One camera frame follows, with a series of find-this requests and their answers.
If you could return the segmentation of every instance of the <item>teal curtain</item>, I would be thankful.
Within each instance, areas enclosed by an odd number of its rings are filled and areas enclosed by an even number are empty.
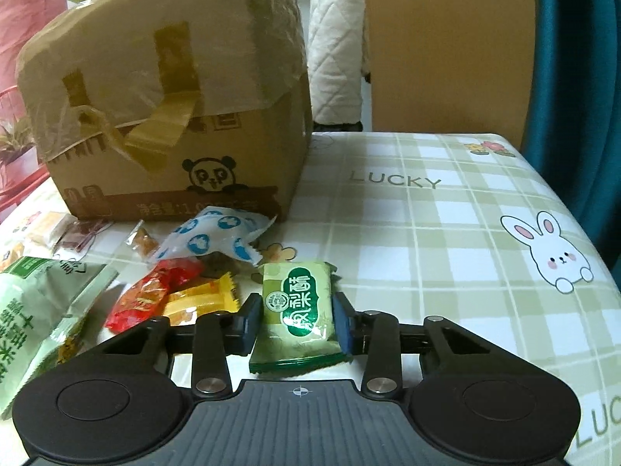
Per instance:
[[[522,152],[604,263],[621,264],[621,0],[536,0]]]

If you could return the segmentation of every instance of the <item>gray ribbed plate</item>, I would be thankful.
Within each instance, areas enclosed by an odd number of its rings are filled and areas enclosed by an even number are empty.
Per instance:
[[[52,463],[43,459],[33,466]],[[229,400],[196,406],[162,448],[128,466],[459,466],[433,449],[395,403],[351,381],[249,380]]]

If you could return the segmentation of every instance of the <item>green snack package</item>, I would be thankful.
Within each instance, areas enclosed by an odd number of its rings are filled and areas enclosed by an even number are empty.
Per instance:
[[[266,263],[263,323],[250,372],[308,372],[344,361],[332,319],[327,263]]]
[[[118,272],[105,264],[22,257],[0,273],[0,416],[26,382],[79,348],[86,314]]]

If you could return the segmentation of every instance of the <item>packing tape strip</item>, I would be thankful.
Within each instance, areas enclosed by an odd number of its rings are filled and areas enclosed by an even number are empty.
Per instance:
[[[69,106],[80,113],[82,137],[103,133],[118,152],[148,172],[166,167],[169,152],[177,145],[201,99],[187,22],[157,30],[153,40],[164,98],[149,118],[125,137],[102,111],[92,106],[82,71],[75,70],[63,78]]]

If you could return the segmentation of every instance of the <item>tablecloth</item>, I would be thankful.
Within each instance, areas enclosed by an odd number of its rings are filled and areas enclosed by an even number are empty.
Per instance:
[[[0,235],[44,203],[64,208],[51,182],[0,225]],[[131,227],[114,225],[89,251],[120,270],[114,292],[97,304],[101,319],[146,271],[122,244]],[[149,227],[163,236],[171,225]],[[263,235],[260,249],[271,261],[336,265],[338,286],[358,310],[412,323],[445,316],[559,376],[583,411],[568,460],[621,463],[619,290],[567,208],[501,137],[316,133],[288,219]],[[554,278],[555,271],[567,278]],[[238,281],[242,295],[260,289],[251,268]],[[403,359],[404,379],[414,384],[417,357]],[[229,358],[235,385],[249,377],[247,363]],[[306,378],[359,384],[363,363]],[[173,379],[189,384],[188,356],[178,358]]]

